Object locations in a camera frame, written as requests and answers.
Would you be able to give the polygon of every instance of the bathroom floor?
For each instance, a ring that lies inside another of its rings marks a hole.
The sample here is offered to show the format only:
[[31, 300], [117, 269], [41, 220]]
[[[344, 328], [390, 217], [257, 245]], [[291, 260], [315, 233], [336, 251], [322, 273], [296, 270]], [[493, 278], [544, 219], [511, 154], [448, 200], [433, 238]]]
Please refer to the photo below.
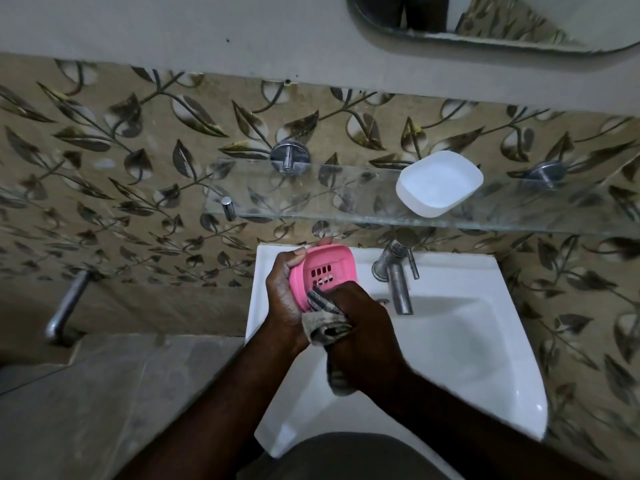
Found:
[[70, 365], [0, 369], [0, 480], [111, 478], [242, 344], [88, 335]]

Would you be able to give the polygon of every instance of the faucet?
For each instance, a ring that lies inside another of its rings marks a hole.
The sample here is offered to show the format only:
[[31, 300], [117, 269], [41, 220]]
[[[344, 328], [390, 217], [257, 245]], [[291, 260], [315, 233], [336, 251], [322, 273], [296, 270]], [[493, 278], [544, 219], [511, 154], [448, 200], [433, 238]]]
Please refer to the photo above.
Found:
[[413, 279], [420, 279], [418, 268], [413, 259], [412, 249], [420, 242], [417, 234], [407, 227], [396, 230], [394, 238], [382, 251], [380, 258], [373, 263], [371, 272], [373, 277], [383, 283], [389, 282], [391, 299], [396, 307], [398, 315], [413, 315], [409, 289], [404, 278], [402, 263], [404, 258], [409, 259], [409, 266], [413, 273]]

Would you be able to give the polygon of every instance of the white sink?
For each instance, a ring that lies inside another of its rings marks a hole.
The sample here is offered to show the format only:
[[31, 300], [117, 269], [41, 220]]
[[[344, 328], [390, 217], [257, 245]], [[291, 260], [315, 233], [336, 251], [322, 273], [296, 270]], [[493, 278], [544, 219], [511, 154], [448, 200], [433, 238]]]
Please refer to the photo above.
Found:
[[[293, 246], [258, 246], [246, 339], [268, 309], [265, 279], [276, 255]], [[373, 262], [380, 249], [351, 248], [358, 282], [373, 298], [390, 300]], [[469, 403], [542, 439], [547, 399], [531, 346], [498, 265], [492, 256], [414, 253], [420, 280], [405, 266], [413, 315], [386, 305], [407, 362], [414, 370]], [[444, 473], [459, 477], [427, 445], [389, 418], [360, 392], [333, 395], [326, 382], [326, 353], [308, 347], [294, 362], [267, 409], [255, 437], [272, 456], [322, 433], [357, 431], [393, 436], [427, 457]]]

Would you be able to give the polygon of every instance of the white plastic container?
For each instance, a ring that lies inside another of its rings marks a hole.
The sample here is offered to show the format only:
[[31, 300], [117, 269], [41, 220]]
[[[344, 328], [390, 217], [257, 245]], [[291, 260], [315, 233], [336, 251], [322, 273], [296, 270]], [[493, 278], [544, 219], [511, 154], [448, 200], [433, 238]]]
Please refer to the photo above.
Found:
[[398, 198], [422, 217], [438, 217], [475, 192], [482, 172], [464, 156], [448, 150], [413, 163], [400, 172]]

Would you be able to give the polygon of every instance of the ceramic wash basin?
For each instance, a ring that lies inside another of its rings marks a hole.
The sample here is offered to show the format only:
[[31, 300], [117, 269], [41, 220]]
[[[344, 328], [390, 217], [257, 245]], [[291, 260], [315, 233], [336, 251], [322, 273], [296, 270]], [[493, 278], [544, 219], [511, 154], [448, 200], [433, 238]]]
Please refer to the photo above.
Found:
[[[258, 246], [246, 339], [268, 310], [265, 279], [276, 255], [293, 246]], [[373, 298], [390, 300], [388, 284], [371, 266], [380, 249], [352, 248], [358, 282]], [[414, 314], [398, 316], [386, 305], [403, 354], [414, 370], [464, 400], [536, 439], [547, 425], [547, 399], [529, 341], [495, 258], [487, 255], [414, 253], [419, 280], [408, 277]], [[326, 382], [326, 353], [308, 347], [278, 389], [255, 437], [279, 457], [322, 433], [357, 431], [393, 436], [452, 477], [444, 460], [360, 392], [335, 396]]]

